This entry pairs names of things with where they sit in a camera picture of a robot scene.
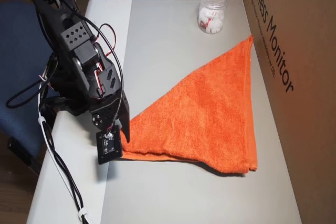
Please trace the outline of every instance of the cable tie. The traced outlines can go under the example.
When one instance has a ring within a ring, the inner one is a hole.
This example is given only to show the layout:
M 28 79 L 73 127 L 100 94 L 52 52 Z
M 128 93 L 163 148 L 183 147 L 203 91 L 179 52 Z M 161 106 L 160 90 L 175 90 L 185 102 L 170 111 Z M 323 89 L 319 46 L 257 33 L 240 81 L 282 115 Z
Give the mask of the cable tie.
M 46 121 L 46 119 L 44 118 L 44 116 L 40 116 L 38 119 L 37 119 L 38 123 L 42 126 L 42 123 Z
M 82 207 L 79 211 L 78 211 L 78 218 L 80 219 L 80 221 L 82 221 L 82 216 L 87 215 L 88 212 L 86 211 L 85 207 Z

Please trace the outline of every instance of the folded towel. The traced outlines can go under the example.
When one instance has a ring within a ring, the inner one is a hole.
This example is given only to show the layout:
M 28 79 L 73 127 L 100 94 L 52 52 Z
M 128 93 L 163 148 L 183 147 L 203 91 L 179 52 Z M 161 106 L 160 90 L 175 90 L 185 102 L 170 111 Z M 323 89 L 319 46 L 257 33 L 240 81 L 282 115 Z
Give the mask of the folded towel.
M 222 173 L 257 169 L 250 36 L 198 68 L 137 115 L 123 158 L 203 162 Z

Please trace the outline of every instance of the blue chair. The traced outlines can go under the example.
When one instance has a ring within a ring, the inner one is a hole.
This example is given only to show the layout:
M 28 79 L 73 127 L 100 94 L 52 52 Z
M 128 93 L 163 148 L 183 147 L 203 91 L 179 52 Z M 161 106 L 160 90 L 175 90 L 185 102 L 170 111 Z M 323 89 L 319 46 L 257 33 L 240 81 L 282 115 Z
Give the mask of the blue chair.
M 8 148 L 39 174 L 36 162 L 44 139 L 37 122 L 37 97 L 28 104 L 8 109 L 6 101 L 39 79 L 51 54 L 37 21 L 33 4 L 22 1 L 0 3 L 0 130 L 11 138 Z M 38 86 L 13 103 L 23 101 Z

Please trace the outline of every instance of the table surface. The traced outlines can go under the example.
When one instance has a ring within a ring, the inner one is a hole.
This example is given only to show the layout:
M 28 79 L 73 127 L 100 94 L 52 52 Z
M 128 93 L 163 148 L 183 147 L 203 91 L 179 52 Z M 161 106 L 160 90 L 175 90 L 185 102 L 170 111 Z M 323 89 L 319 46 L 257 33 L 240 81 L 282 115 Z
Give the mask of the table surface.
M 131 118 L 192 70 L 250 34 L 242 0 L 229 1 L 224 29 L 218 35 L 207 35 L 197 27 L 197 3 L 89 2 L 86 16 L 96 24 L 110 23 L 116 30 Z M 251 99 L 259 166 L 244 177 L 219 176 L 180 162 L 115 161 L 100 166 L 91 116 L 59 112 L 53 129 L 55 146 L 81 191 L 90 224 L 301 223 L 254 47 Z M 79 223 L 75 204 L 49 154 L 28 223 L 46 219 Z

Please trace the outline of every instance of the cotton balls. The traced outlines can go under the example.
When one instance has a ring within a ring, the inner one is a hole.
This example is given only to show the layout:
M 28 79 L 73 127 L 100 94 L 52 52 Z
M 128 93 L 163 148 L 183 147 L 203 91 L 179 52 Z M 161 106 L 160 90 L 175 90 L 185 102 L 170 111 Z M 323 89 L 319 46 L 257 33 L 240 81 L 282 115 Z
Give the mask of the cotton balls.
M 198 14 L 198 25 L 205 30 L 207 34 L 216 34 L 223 27 L 224 11 L 210 10 L 206 7 L 200 7 Z

